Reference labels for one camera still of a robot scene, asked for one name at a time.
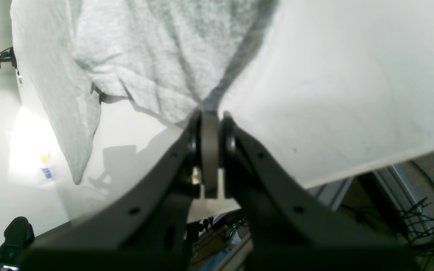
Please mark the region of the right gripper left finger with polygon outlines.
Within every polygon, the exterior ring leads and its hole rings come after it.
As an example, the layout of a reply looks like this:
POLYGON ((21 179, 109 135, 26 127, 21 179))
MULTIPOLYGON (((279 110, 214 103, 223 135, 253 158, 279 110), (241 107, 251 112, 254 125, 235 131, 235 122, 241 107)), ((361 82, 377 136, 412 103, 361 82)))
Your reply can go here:
POLYGON ((201 111, 127 194, 83 223, 34 242, 21 271, 186 271, 184 239, 198 165, 201 111))

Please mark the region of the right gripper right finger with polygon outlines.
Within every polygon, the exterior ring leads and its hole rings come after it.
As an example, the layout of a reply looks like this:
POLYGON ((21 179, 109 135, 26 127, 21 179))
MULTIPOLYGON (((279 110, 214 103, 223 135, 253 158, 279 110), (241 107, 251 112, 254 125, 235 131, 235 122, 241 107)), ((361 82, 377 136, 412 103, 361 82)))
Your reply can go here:
POLYGON ((405 245, 321 204, 267 149, 224 113, 225 195, 246 214, 248 271, 415 271, 405 245))

